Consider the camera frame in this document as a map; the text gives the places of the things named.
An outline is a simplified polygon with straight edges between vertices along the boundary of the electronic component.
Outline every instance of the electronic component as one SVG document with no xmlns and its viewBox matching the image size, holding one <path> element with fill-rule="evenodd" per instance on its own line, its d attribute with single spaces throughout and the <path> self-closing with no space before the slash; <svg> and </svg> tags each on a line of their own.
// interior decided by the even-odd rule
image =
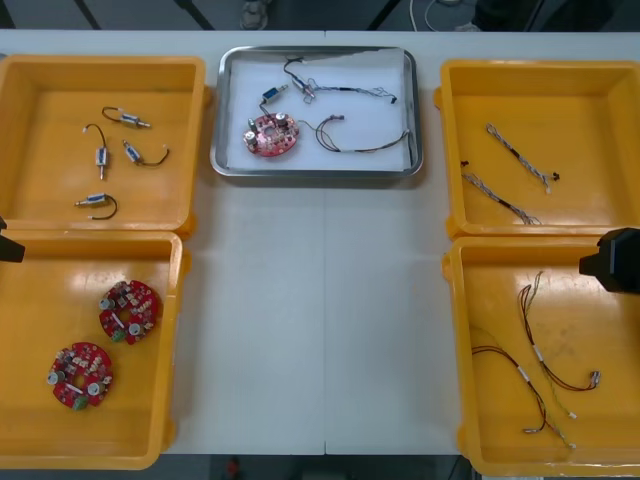
<svg viewBox="0 0 640 480">
<path fill-rule="evenodd" d="M 404 130 L 397 139 L 395 139 L 392 142 L 381 145 L 380 147 L 345 150 L 345 149 L 338 148 L 334 143 L 334 141 L 332 140 L 332 138 L 329 136 L 329 134 L 324 130 L 327 124 L 332 120 L 344 120 L 344 115 L 331 115 L 325 118 L 322 122 L 320 122 L 320 124 L 317 127 L 314 127 L 306 120 L 300 120 L 300 123 L 304 123 L 305 125 L 307 125 L 309 128 L 311 128 L 316 132 L 316 140 L 322 148 L 335 153 L 341 153 L 341 152 L 342 153 L 374 153 L 379 150 L 384 150 L 384 149 L 393 147 L 394 145 L 400 143 L 405 137 L 409 135 L 409 130 Z"/>
<path fill-rule="evenodd" d="M 93 195 L 89 195 L 86 199 L 80 200 L 74 205 L 76 207 L 104 207 L 108 205 L 109 202 L 113 203 L 113 212 L 109 215 L 105 215 L 103 217 L 96 217 L 95 215 L 89 215 L 89 220 L 109 220 L 113 218 L 113 216 L 118 213 L 118 202 L 115 198 L 107 193 L 95 193 Z"/>
<path fill-rule="evenodd" d="M 169 152 L 171 151 L 169 150 L 169 147 L 163 145 L 162 147 L 165 149 L 165 152 L 164 156 L 160 160 L 158 160 L 157 162 L 145 162 L 142 158 L 142 155 L 140 155 L 140 153 L 133 147 L 133 145 L 131 145 L 126 140 L 122 140 L 122 144 L 124 145 L 124 152 L 127 154 L 127 157 L 129 157 L 129 160 L 131 160 L 131 163 L 134 163 L 135 165 L 141 167 L 157 167 L 161 165 L 167 159 L 167 157 L 169 156 Z"/>
<path fill-rule="evenodd" d="M 526 168 L 532 175 L 540 179 L 547 193 L 551 193 L 551 186 L 549 185 L 549 180 L 553 180 L 554 182 L 557 182 L 558 180 L 560 180 L 560 175 L 558 175 L 556 172 L 553 172 L 550 175 L 541 173 L 536 167 L 531 165 L 526 158 L 520 155 L 517 152 L 517 150 L 513 148 L 511 144 L 502 137 L 502 135 L 500 135 L 500 132 L 498 132 L 496 127 L 494 127 L 491 123 L 487 123 L 486 129 L 490 135 L 497 138 L 498 141 L 502 143 L 502 145 L 504 145 L 507 148 L 507 150 L 509 150 L 513 154 L 513 156 L 518 159 L 518 161 L 522 164 L 522 166 L 524 166 L 524 168 Z"/>
<path fill-rule="evenodd" d="M 120 114 L 119 117 L 111 117 L 109 115 L 107 115 L 106 112 L 108 111 L 115 111 L 118 112 Z M 132 127 L 132 128 L 151 128 L 151 125 L 149 123 L 145 123 L 142 120 L 140 120 L 140 117 L 137 117 L 135 115 L 131 115 L 130 113 L 126 113 L 124 111 L 124 109 L 120 108 L 120 107 L 102 107 L 102 116 L 104 118 L 108 118 L 109 120 L 111 120 L 112 122 L 120 122 L 120 123 L 124 123 L 126 126 L 128 127 Z"/>
<path fill-rule="evenodd" d="M 300 128 L 291 116 L 267 112 L 262 117 L 249 120 L 249 130 L 244 132 L 243 140 L 251 153 L 275 157 L 291 150 L 299 134 Z"/>
<path fill-rule="evenodd" d="M 82 410 L 97 407 L 106 396 L 113 380 L 111 359 L 93 343 L 74 343 L 56 354 L 47 375 L 53 395 L 63 405 Z"/>
<path fill-rule="evenodd" d="M 104 332 L 114 342 L 126 340 L 133 345 L 155 327 L 160 301 L 149 286 L 131 280 L 130 283 L 116 283 L 100 300 L 99 306 Z"/>
<path fill-rule="evenodd" d="M 469 162 L 462 162 L 462 166 L 463 167 L 465 167 L 467 165 L 469 165 Z M 462 174 L 462 178 L 464 178 L 467 182 L 469 182 L 470 184 L 472 184 L 473 186 L 478 188 L 478 190 L 483 192 L 491 200 L 494 200 L 494 201 L 498 202 L 503 207 L 508 208 L 513 213 L 518 215 L 518 217 L 520 217 L 520 219 L 522 220 L 522 222 L 525 225 L 541 225 L 542 224 L 542 222 L 540 222 L 540 220 L 538 220 L 536 217 L 533 217 L 533 216 L 529 215 L 527 212 L 525 212 L 521 208 L 516 207 L 515 205 L 507 202 L 506 200 L 503 200 L 498 195 L 493 193 L 493 190 L 491 190 L 489 187 L 487 187 L 482 182 L 482 180 L 480 180 L 475 174 L 463 173 Z"/>
<path fill-rule="evenodd" d="M 284 92 L 289 85 L 282 85 L 281 87 L 273 87 L 262 94 L 262 104 L 268 104 L 273 101 L 281 92 Z"/>
<path fill-rule="evenodd" d="M 104 170 L 109 163 L 109 151 L 107 150 L 107 140 L 100 126 L 95 123 L 89 123 L 82 129 L 82 133 L 87 133 L 89 127 L 96 127 L 102 138 L 102 146 L 96 150 L 96 166 L 100 168 L 100 180 L 104 180 Z"/>
</svg>

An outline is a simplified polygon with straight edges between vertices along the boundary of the red board with wires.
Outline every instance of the red board with wires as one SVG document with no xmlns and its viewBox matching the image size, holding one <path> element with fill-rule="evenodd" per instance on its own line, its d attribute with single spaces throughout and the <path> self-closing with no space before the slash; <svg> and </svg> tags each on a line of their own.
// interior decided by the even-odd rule
<svg viewBox="0 0 640 480">
<path fill-rule="evenodd" d="M 160 301 L 142 282 L 118 282 L 100 300 L 100 324 L 111 340 L 129 345 L 142 340 L 156 326 Z"/>
<path fill-rule="evenodd" d="M 97 407 L 109 391 L 113 372 L 107 352 L 93 343 L 63 348 L 49 370 L 47 383 L 60 403 L 74 410 Z"/>
</svg>

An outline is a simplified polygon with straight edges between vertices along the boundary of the wire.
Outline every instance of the wire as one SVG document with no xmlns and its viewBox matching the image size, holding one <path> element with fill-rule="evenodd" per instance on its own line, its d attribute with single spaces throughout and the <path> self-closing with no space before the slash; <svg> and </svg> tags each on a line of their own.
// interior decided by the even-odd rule
<svg viewBox="0 0 640 480">
<path fill-rule="evenodd" d="M 468 162 L 463 162 L 463 166 L 466 166 L 466 165 L 468 165 Z M 466 181 L 468 181 L 469 183 L 471 183 L 472 185 L 477 187 L 480 191 L 482 191 L 491 200 L 494 200 L 494 201 L 498 202 L 503 207 L 508 208 L 513 213 L 518 215 L 518 217 L 520 217 L 520 219 L 522 220 L 522 222 L 525 225 L 541 225 L 542 224 L 542 222 L 540 222 L 540 220 L 538 220 L 536 217 L 533 217 L 533 216 L 529 215 L 527 212 L 525 212 L 521 208 L 518 208 L 515 205 L 507 202 L 506 200 L 503 200 L 502 198 L 500 198 L 489 187 L 487 187 L 482 182 L 482 180 L 480 180 L 476 175 L 463 173 L 462 177 Z"/>
<path fill-rule="evenodd" d="M 84 133 L 87 132 L 87 130 L 89 130 L 89 127 L 96 127 L 98 129 L 98 132 L 100 132 L 100 137 L 102 138 L 102 146 L 104 148 L 107 148 L 107 140 L 104 137 L 104 133 L 102 133 L 102 129 L 100 128 L 100 126 L 96 123 L 89 123 L 87 125 L 85 125 L 85 127 L 82 129 L 82 131 Z"/>
<path fill-rule="evenodd" d="M 378 98 L 391 97 L 391 104 L 396 103 L 396 101 L 398 100 L 398 97 L 396 97 L 392 93 L 387 92 L 382 87 L 372 88 L 371 90 L 367 90 L 364 88 L 357 88 L 357 87 L 325 87 L 325 86 L 318 85 L 318 83 L 313 78 L 309 78 L 308 82 L 309 82 L 309 86 L 311 87 L 311 90 L 313 90 L 314 92 L 317 92 L 317 91 L 357 92 L 357 93 L 363 93 L 365 95 L 371 95 L 372 97 L 378 97 Z"/>
<path fill-rule="evenodd" d="M 449 476 L 447 477 L 447 480 L 451 480 L 453 478 L 453 474 L 456 471 L 456 467 L 458 466 L 458 463 L 460 463 L 460 459 L 462 458 L 462 455 L 458 455 L 458 458 L 456 458 L 456 461 L 453 462 L 453 467 L 451 467 L 451 472 L 449 472 Z"/>
<path fill-rule="evenodd" d="M 374 152 L 377 152 L 377 151 L 380 151 L 380 150 L 384 150 L 384 149 L 393 147 L 394 145 L 400 143 L 405 137 L 407 137 L 409 135 L 409 130 L 405 130 L 405 131 L 402 132 L 400 137 L 398 137 L 394 141 L 386 143 L 386 144 L 384 144 L 384 145 L 382 145 L 380 147 L 343 150 L 341 148 L 338 148 L 338 146 L 335 144 L 335 142 L 329 136 L 329 134 L 324 131 L 324 129 L 327 126 L 327 124 L 329 122 L 331 122 L 332 120 L 344 120 L 344 115 L 331 115 L 331 116 L 325 118 L 322 122 L 320 122 L 320 124 L 317 127 L 314 127 L 313 125 L 311 125 L 306 120 L 299 120 L 299 122 L 300 123 L 304 123 L 305 125 L 307 125 L 309 128 L 311 128 L 312 130 L 314 130 L 316 132 L 316 140 L 318 141 L 318 143 L 320 144 L 320 146 L 322 148 L 324 148 L 325 150 L 329 150 L 330 152 L 335 152 L 335 153 L 374 153 Z"/>
<path fill-rule="evenodd" d="M 517 152 L 517 150 L 515 148 L 513 148 L 511 146 L 511 144 L 509 142 L 507 142 L 502 137 L 502 135 L 500 135 L 500 132 L 498 132 L 498 129 L 496 127 L 494 127 L 491 123 L 487 123 L 486 128 L 487 128 L 487 132 L 489 132 L 489 134 L 491 134 L 492 136 L 497 138 L 500 141 L 500 143 L 502 143 L 502 145 L 504 145 L 513 154 L 513 156 L 516 157 L 518 159 L 518 161 L 527 170 L 529 170 L 529 172 L 531 172 L 533 175 L 535 175 L 536 177 L 538 177 L 540 179 L 540 181 L 544 185 L 547 193 L 551 193 L 551 186 L 549 185 L 549 180 L 553 180 L 553 181 L 557 182 L 558 180 L 560 180 L 560 175 L 557 174 L 556 172 L 553 172 L 552 174 L 541 173 L 536 167 L 531 165 L 526 158 L 524 158 L 522 155 L 520 155 Z"/>
<path fill-rule="evenodd" d="M 540 286 L 540 277 L 544 272 L 540 271 L 536 275 L 533 285 L 526 285 L 520 292 L 518 293 L 518 301 L 520 303 L 520 312 L 522 314 L 522 320 L 524 322 L 524 330 L 527 334 L 527 338 L 531 347 L 533 348 L 536 356 L 538 357 L 538 361 L 540 362 L 540 366 L 546 375 L 558 386 L 564 388 L 565 390 L 570 390 L 572 392 L 587 392 L 589 390 L 595 389 L 600 383 L 601 373 L 596 370 L 591 372 L 589 385 L 586 387 L 576 387 L 575 385 L 571 385 L 564 380 L 562 380 L 558 375 L 556 375 L 553 370 L 546 364 L 540 349 L 536 345 L 536 342 L 533 338 L 533 332 L 531 331 L 531 325 L 529 324 L 529 310 L 531 309 L 531 304 L 533 303 L 533 299 L 536 297 L 538 293 L 538 287 Z M 575 414 L 572 415 L 572 412 L 568 412 L 568 415 L 572 418 L 575 418 Z"/>
<path fill-rule="evenodd" d="M 113 202 L 113 212 L 111 212 L 110 215 L 106 215 L 104 217 L 96 217 L 94 215 L 89 215 L 89 220 L 109 220 L 111 218 L 113 218 L 113 216 L 118 213 L 118 202 L 116 202 L 116 199 L 113 198 L 111 195 L 109 194 L 105 194 L 105 197 L 108 198 L 109 200 L 111 200 Z"/>
<path fill-rule="evenodd" d="M 135 162 L 135 165 L 138 167 L 157 167 L 162 165 L 162 163 L 167 159 L 171 150 L 166 145 L 162 146 L 165 149 L 164 156 L 158 160 L 157 162 Z"/>
<path fill-rule="evenodd" d="M 122 109 L 120 109 L 118 107 L 102 107 L 102 116 L 104 118 L 107 118 L 107 119 L 111 120 L 112 122 L 119 122 L 120 121 L 119 118 L 113 118 L 113 117 L 110 117 L 109 115 L 107 115 L 105 113 L 107 110 L 115 110 L 116 112 L 121 112 Z"/>
<path fill-rule="evenodd" d="M 511 362 L 511 364 L 520 372 L 520 375 L 525 380 L 525 382 L 527 383 L 527 386 L 529 387 L 529 389 L 531 390 L 531 392 L 533 393 L 533 395 L 534 395 L 534 397 L 536 399 L 536 403 L 538 404 L 538 410 L 540 412 L 540 416 L 542 417 L 542 423 L 541 423 L 541 425 L 539 427 L 537 427 L 537 428 L 525 428 L 525 429 L 523 429 L 524 433 L 527 433 L 527 434 L 540 433 L 544 429 L 545 426 L 548 426 L 551 429 L 551 431 L 553 431 L 553 433 L 555 433 L 558 437 L 560 437 L 562 442 L 568 448 L 571 448 L 571 449 L 575 449 L 576 448 L 576 445 L 574 443 L 568 442 L 567 438 L 560 431 L 560 429 L 558 427 L 556 427 L 552 423 L 551 416 L 549 415 L 549 413 L 547 411 L 547 407 L 546 407 L 546 405 L 544 403 L 544 400 L 542 399 L 542 397 L 540 396 L 540 394 L 538 393 L 536 388 L 531 383 L 531 380 L 529 379 L 529 376 L 525 373 L 524 369 L 520 365 L 518 365 L 518 362 L 516 362 L 513 359 L 513 357 L 506 352 L 506 350 L 504 350 L 504 349 L 502 349 L 500 347 L 495 347 L 493 345 L 481 345 L 481 346 L 473 347 L 471 349 L 471 352 L 472 352 L 472 355 L 477 355 L 479 353 L 486 353 L 486 352 L 493 352 L 493 353 L 497 353 L 499 355 L 502 355 L 503 357 L 508 359 Z"/>
</svg>

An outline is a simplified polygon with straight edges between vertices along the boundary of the capacitor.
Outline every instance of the capacitor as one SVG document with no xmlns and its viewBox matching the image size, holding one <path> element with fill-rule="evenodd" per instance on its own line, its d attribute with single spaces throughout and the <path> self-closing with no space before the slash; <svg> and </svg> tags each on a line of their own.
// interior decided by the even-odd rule
<svg viewBox="0 0 640 480">
<path fill-rule="evenodd" d="M 142 331 L 142 327 L 140 327 L 139 323 L 132 323 L 129 325 L 129 334 L 135 336 L 140 335 Z"/>
<path fill-rule="evenodd" d="M 111 310 L 116 306 L 116 302 L 112 298 L 103 298 L 100 300 L 99 306 L 100 310 Z"/>
<path fill-rule="evenodd" d="M 258 144 L 258 137 L 253 132 L 247 132 L 244 134 L 244 139 L 247 145 L 255 146 Z"/>
<path fill-rule="evenodd" d="M 89 386 L 87 387 L 87 393 L 92 397 L 96 397 L 100 395 L 102 392 L 104 392 L 104 389 L 105 389 L 104 383 L 93 382 L 93 383 L 90 383 Z"/>
<path fill-rule="evenodd" d="M 286 113 L 276 113 L 276 124 L 279 127 L 286 127 L 289 118 Z"/>
<path fill-rule="evenodd" d="M 56 385 L 62 381 L 64 381 L 64 372 L 61 372 L 61 371 L 51 372 L 47 376 L 47 383 L 49 385 Z"/>
</svg>

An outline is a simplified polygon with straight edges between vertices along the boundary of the cable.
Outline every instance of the cable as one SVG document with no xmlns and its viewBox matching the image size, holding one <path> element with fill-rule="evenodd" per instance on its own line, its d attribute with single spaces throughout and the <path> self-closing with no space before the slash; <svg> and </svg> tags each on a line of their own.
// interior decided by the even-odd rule
<svg viewBox="0 0 640 480">
<path fill-rule="evenodd" d="M 466 165 L 468 165 L 468 162 L 463 162 L 463 166 L 466 166 Z M 503 200 L 498 195 L 493 193 L 493 191 L 489 187 L 487 187 L 482 182 L 482 180 L 480 180 L 476 175 L 463 173 L 462 178 L 464 178 L 466 181 L 468 181 L 469 183 L 477 187 L 491 200 L 498 202 L 503 207 L 507 207 L 513 213 L 518 215 L 518 217 L 520 217 L 520 219 L 525 225 L 541 225 L 542 224 L 542 222 L 540 222 L 540 220 L 538 220 L 536 217 L 529 215 L 527 212 L 525 212 L 521 208 L 516 207 L 515 205 L 507 202 L 506 200 Z"/>
<path fill-rule="evenodd" d="M 374 152 L 377 152 L 377 151 L 380 151 L 380 150 L 384 150 L 384 149 L 393 147 L 394 145 L 400 143 L 405 137 L 407 137 L 409 135 L 409 130 L 405 130 L 405 131 L 402 132 L 400 137 L 398 137 L 394 141 L 386 143 L 386 144 L 384 144 L 384 145 L 382 145 L 380 147 L 343 150 L 341 148 L 338 148 L 338 146 L 335 144 L 335 142 L 329 136 L 329 134 L 324 131 L 324 129 L 327 126 L 327 124 L 332 120 L 344 120 L 344 115 L 331 115 L 331 116 L 325 118 L 322 122 L 320 122 L 320 124 L 317 127 L 314 127 L 313 125 L 311 125 L 306 120 L 299 120 L 299 122 L 300 123 L 304 123 L 305 125 L 307 125 L 309 128 L 311 128 L 312 130 L 314 130 L 316 132 L 316 140 L 318 141 L 318 143 L 320 144 L 320 146 L 322 148 L 324 148 L 325 150 L 329 150 L 330 152 L 335 152 L 335 153 L 354 153 L 354 152 L 355 153 L 374 153 Z"/>
<path fill-rule="evenodd" d="M 538 177 L 540 179 L 542 184 L 545 186 L 547 193 L 551 193 L 551 187 L 549 186 L 549 180 L 553 180 L 554 182 L 557 182 L 558 180 L 560 180 L 560 175 L 557 174 L 556 172 L 553 172 L 552 174 L 541 173 L 536 167 L 531 165 L 526 158 L 524 158 L 522 155 L 520 155 L 517 152 L 517 150 L 515 148 L 513 148 L 511 146 L 511 144 L 509 142 L 507 142 L 502 137 L 502 135 L 500 135 L 500 132 L 498 132 L 498 129 L 496 127 L 494 127 L 491 123 L 487 123 L 486 128 L 487 128 L 487 132 L 489 132 L 490 135 L 492 135 L 495 138 L 497 138 L 498 141 L 500 143 L 502 143 L 502 145 L 504 145 L 513 154 L 513 156 L 516 157 L 518 159 L 518 161 L 527 170 L 529 170 L 529 172 L 531 172 L 531 174 L 535 175 L 536 177 Z"/>
<path fill-rule="evenodd" d="M 560 437 L 560 439 L 562 440 L 562 442 L 571 449 L 575 449 L 576 445 L 574 443 L 570 443 L 567 441 L 566 437 L 564 436 L 564 434 L 560 431 L 560 429 L 558 427 L 556 427 L 551 420 L 551 417 L 547 411 L 547 407 L 544 403 L 544 400 L 542 399 L 542 397 L 540 396 L 540 394 L 538 393 L 538 391 L 536 390 L 536 388 L 533 386 L 533 384 L 531 383 L 531 380 L 529 379 L 529 376 L 526 374 L 526 372 L 524 371 L 524 369 L 518 364 L 518 362 L 516 362 L 513 357 L 511 355 L 509 355 L 506 350 L 500 348 L 500 347 L 495 347 L 493 345 L 481 345 L 481 346 L 477 346 L 477 347 L 473 347 L 471 349 L 472 355 L 477 355 L 479 353 L 486 353 L 486 352 L 493 352 L 493 353 L 497 353 L 499 355 L 502 355 L 503 357 L 505 357 L 506 359 L 508 359 L 511 364 L 520 372 L 520 375 L 522 376 L 522 378 L 525 380 L 525 382 L 527 383 L 527 386 L 529 387 L 529 389 L 531 390 L 531 392 L 533 393 L 535 399 L 536 399 L 536 403 L 538 404 L 538 410 L 540 412 L 540 416 L 542 417 L 542 423 L 539 427 L 537 428 L 524 428 L 523 432 L 527 433 L 527 434 L 535 434 L 535 433 L 540 433 L 545 426 L 548 426 L 551 431 L 553 431 L 553 433 L 555 433 L 558 437 Z"/>
<path fill-rule="evenodd" d="M 102 129 L 100 128 L 100 126 L 96 123 L 88 123 L 82 129 L 82 132 L 87 133 L 87 130 L 89 130 L 89 127 L 96 127 L 98 129 L 98 132 L 100 132 L 100 137 L 102 138 L 102 147 L 107 148 L 107 140 L 105 139 L 104 133 L 102 133 Z"/>
<path fill-rule="evenodd" d="M 518 293 L 518 301 L 520 302 L 520 312 L 522 314 L 522 320 L 524 322 L 524 329 L 525 329 L 525 333 L 527 334 L 527 339 L 529 340 L 531 347 L 533 348 L 536 356 L 538 357 L 538 361 L 540 362 L 540 366 L 542 367 L 542 370 L 558 386 L 564 388 L 565 390 L 570 390 L 572 392 L 587 392 L 589 390 L 593 390 L 600 383 L 601 373 L 599 370 L 595 370 L 591 372 L 589 385 L 587 385 L 586 387 L 576 387 L 574 385 L 571 385 L 565 382 L 564 380 L 562 380 L 558 375 L 556 375 L 553 372 L 553 370 L 551 370 L 551 368 L 549 368 L 549 366 L 544 361 L 542 353 L 540 352 L 540 349 L 536 345 L 536 342 L 533 338 L 533 333 L 531 331 L 531 325 L 529 324 L 528 316 L 529 316 L 529 310 L 531 309 L 531 304 L 533 303 L 533 299 L 536 297 L 536 294 L 538 293 L 538 287 L 540 286 L 540 277 L 542 276 L 543 273 L 544 273 L 543 271 L 538 272 L 538 274 L 536 275 L 534 284 L 526 285 Z M 567 409 L 565 410 L 567 411 L 567 414 L 571 418 L 575 418 L 575 414 L 573 414 Z"/>
<path fill-rule="evenodd" d="M 309 82 L 309 86 L 314 92 L 317 92 L 317 91 L 357 92 L 357 93 L 363 93 L 365 95 L 371 95 L 372 97 L 378 97 L 378 98 L 391 97 L 391 104 L 396 103 L 396 101 L 398 100 L 398 97 L 396 97 L 392 93 L 387 92 L 382 87 L 372 88 L 371 90 L 367 90 L 364 88 L 357 88 L 357 87 L 325 87 L 325 86 L 318 85 L 318 83 L 313 78 L 309 78 L 307 81 Z"/>
</svg>

